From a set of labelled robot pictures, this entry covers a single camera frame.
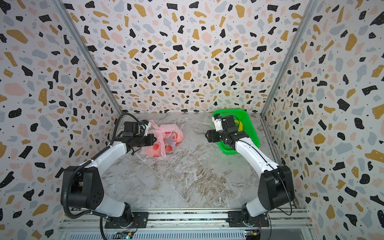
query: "white vented panel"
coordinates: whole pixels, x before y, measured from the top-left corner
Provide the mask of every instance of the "white vented panel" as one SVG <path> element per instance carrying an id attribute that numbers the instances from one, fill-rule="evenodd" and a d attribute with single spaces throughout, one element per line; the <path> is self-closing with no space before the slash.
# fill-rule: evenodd
<path id="1" fill-rule="evenodd" d="M 115 232 L 105 232 L 108 240 L 115 239 Z M 98 232 L 71 232 L 68 240 L 82 239 L 102 239 Z M 242 240 L 245 239 L 244 230 L 182 230 L 182 231 L 138 231 L 133 239 L 147 240 L 171 240 L 171 239 L 190 239 L 190 240 Z"/>

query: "side wall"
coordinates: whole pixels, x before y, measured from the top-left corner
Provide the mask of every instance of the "side wall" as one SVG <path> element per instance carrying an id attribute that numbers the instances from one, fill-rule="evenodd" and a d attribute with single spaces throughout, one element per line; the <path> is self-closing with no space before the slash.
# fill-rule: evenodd
<path id="1" fill-rule="evenodd" d="M 263 107 L 306 1 L 64 0 L 123 110 Z"/>
<path id="2" fill-rule="evenodd" d="M 62 171 L 105 145 L 116 114 L 50 1 L 2 1 L 0 239 L 52 239 Z"/>
<path id="3" fill-rule="evenodd" d="M 265 116 L 319 239 L 384 239 L 381 1 L 319 1 Z"/>

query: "black mounting plate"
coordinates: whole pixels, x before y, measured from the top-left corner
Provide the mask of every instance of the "black mounting plate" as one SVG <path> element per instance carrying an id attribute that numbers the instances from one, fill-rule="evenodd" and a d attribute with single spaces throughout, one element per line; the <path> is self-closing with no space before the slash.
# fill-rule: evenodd
<path id="1" fill-rule="evenodd" d="M 147 227 L 147 222 L 148 222 L 148 212 L 132 212 L 133 214 L 133 226 L 131 227 L 131 230 L 135 230 L 137 228 L 146 228 Z M 119 226 L 114 226 L 111 221 L 106 222 L 104 228 L 109 229 L 109 228 L 117 228 L 117 229 L 124 229 L 124 228 L 119 228 Z"/>
<path id="2" fill-rule="evenodd" d="M 260 220 L 262 227 L 269 227 L 269 221 L 265 220 L 265 216 L 265 214 L 260 214 L 252 219 L 252 221 L 257 222 L 254 227 L 258 228 L 260 226 L 258 220 Z M 231 221 L 228 221 L 229 227 L 249 227 L 243 223 L 241 211 L 229 211 L 228 219 L 231 219 Z"/>

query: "terrazzo patterned wall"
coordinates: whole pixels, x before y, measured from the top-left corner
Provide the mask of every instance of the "terrazzo patterned wall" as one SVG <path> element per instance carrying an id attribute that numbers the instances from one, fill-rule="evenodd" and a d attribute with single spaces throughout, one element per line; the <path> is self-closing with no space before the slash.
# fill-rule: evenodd
<path id="1" fill-rule="evenodd" d="M 51 2 L 0 7 L 0 239 L 52 239 L 63 170 L 105 147 L 116 114 Z"/>
<path id="2" fill-rule="evenodd" d="M 306 1 L 65 0 L 129 112 L 257 112 Z"/>
<path id="3" fill-rule="evenodd" d="M 265 119 L 319 239 L 384 239 L 383 1 L 319 1 Z"/>

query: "yellow object in basket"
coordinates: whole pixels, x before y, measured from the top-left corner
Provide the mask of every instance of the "yellow object in basket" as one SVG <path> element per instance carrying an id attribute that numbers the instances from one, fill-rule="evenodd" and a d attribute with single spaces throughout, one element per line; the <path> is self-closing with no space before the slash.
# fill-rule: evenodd
<path id="1" fill-rule="evenodd" d="M 239 132 L 243 131 L 243 123 L 241 121 L 235 120 L 235 123 L 238 126 Z"/>

